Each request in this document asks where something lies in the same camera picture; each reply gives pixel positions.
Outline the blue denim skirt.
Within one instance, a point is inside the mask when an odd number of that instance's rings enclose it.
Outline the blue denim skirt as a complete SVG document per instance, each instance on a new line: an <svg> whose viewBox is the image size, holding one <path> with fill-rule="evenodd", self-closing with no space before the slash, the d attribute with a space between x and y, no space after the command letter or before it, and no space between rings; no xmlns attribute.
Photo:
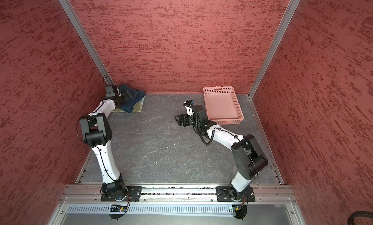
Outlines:
<svg viewBox="0 0 373 225"><path fill-rule="evenodd" d="M127 113L132 113L133 107L143 99L145 92L143 90L132 89L125 84L119 86L121 96L124 98L124 102L119 106L120 109Z"/></svg>

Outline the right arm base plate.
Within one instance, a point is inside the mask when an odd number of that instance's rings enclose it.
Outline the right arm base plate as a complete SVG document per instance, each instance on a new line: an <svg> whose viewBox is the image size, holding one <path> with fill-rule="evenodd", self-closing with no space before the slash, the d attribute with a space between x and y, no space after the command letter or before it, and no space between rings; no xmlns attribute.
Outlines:
<svg viewBox="0 0 373 225"><path fill-rule="evenodd" d="M216 188L218 202L255 202L254 190L247 187L242 192L236 192L232 186L219 186Z"/></svg>

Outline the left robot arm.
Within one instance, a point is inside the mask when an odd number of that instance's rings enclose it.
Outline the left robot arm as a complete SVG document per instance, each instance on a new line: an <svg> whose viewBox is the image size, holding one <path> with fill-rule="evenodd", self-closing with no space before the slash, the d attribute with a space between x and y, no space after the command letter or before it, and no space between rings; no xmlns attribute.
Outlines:
<svg viewBox="0 0 373 225"><path fill-rule="evenodd" d="M107 93L98 107L79 119L82 136L78 139L88 145L94 152L102 176L100 193L102 201L130 201L130 193L118 170L111 148L112 129L108 117L125 98L121 93Z"/></svg>

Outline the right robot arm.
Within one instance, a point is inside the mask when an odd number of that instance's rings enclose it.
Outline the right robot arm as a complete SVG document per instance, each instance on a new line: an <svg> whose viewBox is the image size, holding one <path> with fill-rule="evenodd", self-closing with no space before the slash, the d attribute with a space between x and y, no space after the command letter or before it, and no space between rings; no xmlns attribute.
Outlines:
<svg viewBox="0 0 373 225"><path fill-rule="evenodd" d="M268 165L256 138L230 132L210 120L202 105L194 105L193 100L183 103L186 113L175 116L179 126L192 126L205 146L218 142L228 148L233 156L237 173L230 181L227 194L233 201L245 201L248 198L251 182Z"/></svg>

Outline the floral pastel skirt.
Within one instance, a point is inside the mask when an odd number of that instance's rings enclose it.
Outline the floral pastel skirt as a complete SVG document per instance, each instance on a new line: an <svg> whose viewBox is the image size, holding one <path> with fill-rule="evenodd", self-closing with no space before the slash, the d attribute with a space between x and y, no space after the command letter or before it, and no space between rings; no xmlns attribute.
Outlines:
<svg viewBox="0 0 373 225"><path fill-rule="evenodd" d="M119 112L119 113L138 113L142 111L144 100L144 96L141 100L139 100L137 103L124 103L122 106L120 106L117 109L114 109L113 112Z"/></svg>

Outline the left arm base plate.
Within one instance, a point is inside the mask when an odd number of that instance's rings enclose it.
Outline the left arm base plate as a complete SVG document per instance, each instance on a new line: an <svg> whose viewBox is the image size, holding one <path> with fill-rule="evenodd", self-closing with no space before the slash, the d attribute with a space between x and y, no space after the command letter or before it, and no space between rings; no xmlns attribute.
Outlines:
<svg viewBox="0 0 373 225"><path fill-rule="evenodd" d="M104 193L101 195L102 202L117 202L117 203L124 203L127 201L130 202L138 202L141 197L143 187L141 186L127 186L126 193L113 193L106 196Z"/></svg>

